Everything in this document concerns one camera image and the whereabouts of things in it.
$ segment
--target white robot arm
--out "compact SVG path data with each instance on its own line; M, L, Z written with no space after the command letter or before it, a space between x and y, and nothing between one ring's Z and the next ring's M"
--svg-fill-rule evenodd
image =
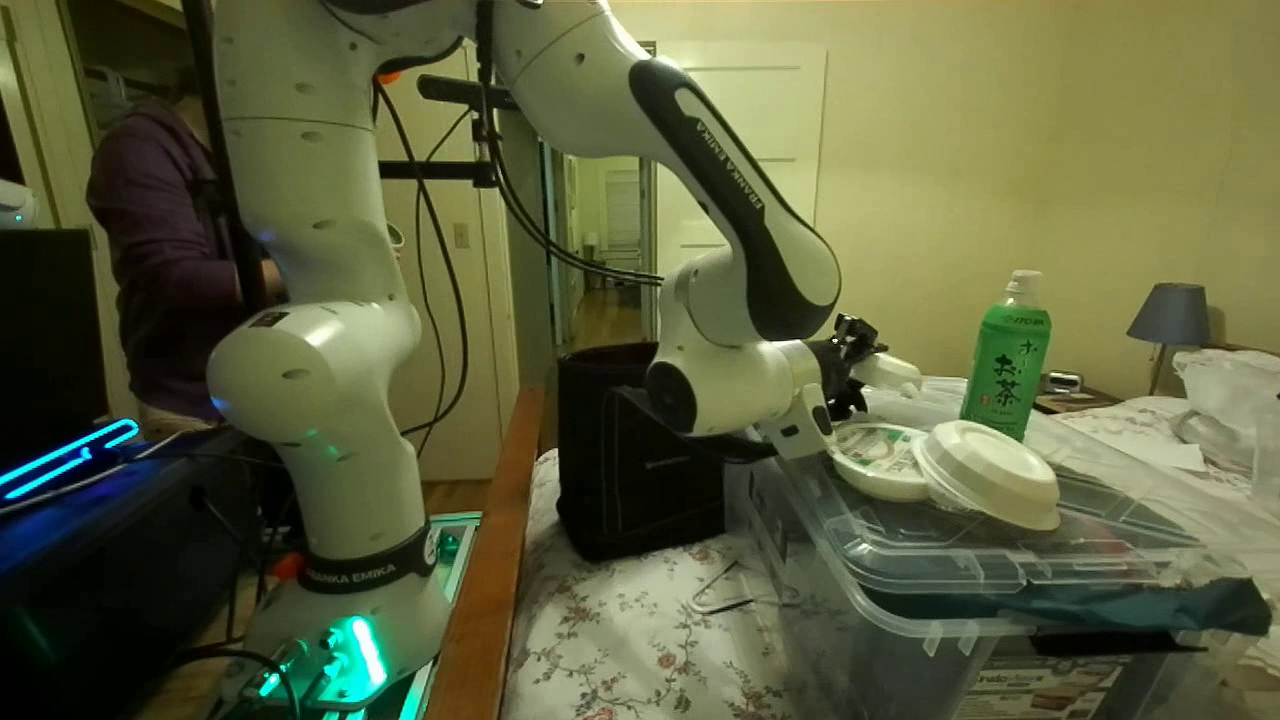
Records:
M208 362L218 407L292 470L310 562L249 646L289 662L299 702L354 713L435 655L446 609L426 558L413 443L388 378L420 339L386 225L371 76L459 38L564 151L653 157L715 227L662 286L653 400L691 435L761 426L785 457L826 452L826 362L803 339L840 296L834 249L676 68L639 53L606 0L221 0L218 108L246 225L289 305L236 328ZM246 667L233 702L282 709Z

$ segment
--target clear plastic bin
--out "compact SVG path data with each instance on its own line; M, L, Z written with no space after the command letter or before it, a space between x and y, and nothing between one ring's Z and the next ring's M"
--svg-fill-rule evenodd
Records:
M1066 481L1057 530L877 504L826 458L732 466L730 530L761 549L790 602L802 716L1134 720L1225 702L1220 671L1268 624L1249 570L1137 500L1143 463L1046 426L1042 443Z

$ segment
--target cyan led light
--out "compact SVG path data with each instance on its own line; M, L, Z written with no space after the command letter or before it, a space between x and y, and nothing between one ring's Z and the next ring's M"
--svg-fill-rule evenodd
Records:
M97 433L88 433L88 435L76 435L76 441L68 441L68 443L59 443L59 449L51 449L51 452L44 452L44 457L38 457L38 458L28 458L28 463L19 463L19 466L12 466L12 470L0 470L0 488L3 484L50 484L50 481L56 481L56 474L65 474L65 470L74 470L74 466L81 466L81 463L88 463L91 458L91 443L97 441L103 441L103 449L120 449L120 443L129 443L129 441L136 441L141 435L141 426L136 426L136 420L113 420L113 424L103 424L103 426L97 426Z

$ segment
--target stacked plate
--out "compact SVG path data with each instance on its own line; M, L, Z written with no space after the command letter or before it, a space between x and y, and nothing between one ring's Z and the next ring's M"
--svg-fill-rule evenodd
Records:
M877 500L934 500L1032 530L1062 525L1057 470L1019 441L971 420L949 420L934 433L843 424L834 433L834 458L857 491Z

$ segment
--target lamp shade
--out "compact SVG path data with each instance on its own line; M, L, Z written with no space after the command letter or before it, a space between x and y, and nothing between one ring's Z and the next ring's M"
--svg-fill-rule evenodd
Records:
M1207 305L1202 282L1156 282L1130 335L1147 342L1179 342L1202 348L1207 342Z

